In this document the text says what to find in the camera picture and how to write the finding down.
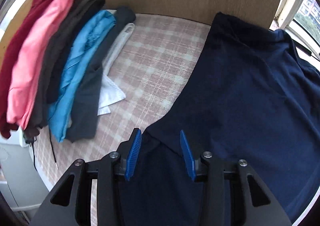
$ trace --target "black cable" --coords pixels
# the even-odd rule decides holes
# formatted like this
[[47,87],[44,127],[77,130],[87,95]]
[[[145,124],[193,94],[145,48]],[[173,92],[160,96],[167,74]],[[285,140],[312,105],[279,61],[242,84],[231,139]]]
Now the black cable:
[[57,160],[56,160],[56,155],[54,153],[53,145],[52,145],[52,141],[51,141],[51,130],[50,129],[49,129],[49,139],[50,139],[50,145],[51,145],[51,149],[52,149],[53,159],[54,159],[54,162],[56,164],[57,169],[59,170]]
[[35,170],[38,172],[36,168],[36,156],[35,156],[35,147],[33,146],[34,142],[37,141],[37,137],[35,137],[34,141],[31,143],[32,151],[33,151],[33,166],[35,167]]
[[320,60],[318,58],[316,58],[315,56],[311,55],[314,59],[316,59],[317,61],[320,62]]

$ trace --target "screw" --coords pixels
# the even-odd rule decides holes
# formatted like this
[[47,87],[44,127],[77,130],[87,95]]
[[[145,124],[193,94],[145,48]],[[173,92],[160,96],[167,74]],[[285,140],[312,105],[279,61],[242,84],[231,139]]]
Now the screw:
[[118,153],[117,151],[113,151],[113,152],[111,152],[111,153],[109,154],[109,156],[110,156],[111,158],[117,158],[117,157],[119,156],[119,153]]
[[240,160],[239,160],[239,165],[241,165],[241,166],[247,166],[247,164],[248,164],[248,162],[245,161],[244,159],[240,159]]
[[203,152],[204,157],[206,158],[211,158],[212,157],[212,153],[210,151],[205,151]]
[[82,163],[83,163],[83,160],[82,160],[82,159],[77,159],[77,160],[75,161],[75,166],[80,166],[80,165],[82,165]]

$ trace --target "pink plaid sheet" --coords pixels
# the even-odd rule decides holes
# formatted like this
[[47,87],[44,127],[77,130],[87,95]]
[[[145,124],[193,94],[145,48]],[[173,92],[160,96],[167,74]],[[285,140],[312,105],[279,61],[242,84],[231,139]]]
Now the pink plaid sheet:
[[[109,77],[126,99],[110,106],[111,114],[99,118],[94,139],[57,143],[48,128],[35,143],[36,157],[54,185],[71,163],[100,159],[117,149],[133,128],[144,129],[164,116],[187,83],[200,56],[210,26],[174,17],[137,14],[135,30],[115,60]],[[96,182],[92,186],[92,225],[96,218]]]

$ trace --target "white towel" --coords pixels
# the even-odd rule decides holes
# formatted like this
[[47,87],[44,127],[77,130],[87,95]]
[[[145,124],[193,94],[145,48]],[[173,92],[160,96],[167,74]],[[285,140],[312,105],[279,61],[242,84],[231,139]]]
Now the white towel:
[[133,30],[133,23],[129,23],[124,27],[109,49],[107,57],[102,62],[103,76],[100,90],[98,116],[111,113],[108,106],[125,99],[124,92],[107,75],[113,62],[120,54],[121,49],[131,36]]

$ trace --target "checkered bed sheet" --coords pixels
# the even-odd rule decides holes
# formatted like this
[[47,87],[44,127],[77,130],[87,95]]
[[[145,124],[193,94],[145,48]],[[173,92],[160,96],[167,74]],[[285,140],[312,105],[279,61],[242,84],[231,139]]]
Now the checkered bed sheet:
[[[75,143],[57,143],[53,138],[57,170],[48,128],[42,129],[35,155],[52,185],[75,159],[100,159],[128,140],[133,128],[143,132],[164,116],[187,83],[210,29],[185,19],[146,14],[137,14],[135,25],[108,75],[126,99],[111,105],[110,114],[100,116],[95,138]],[[91,202],[92,225],[96,225],[96,182]]]

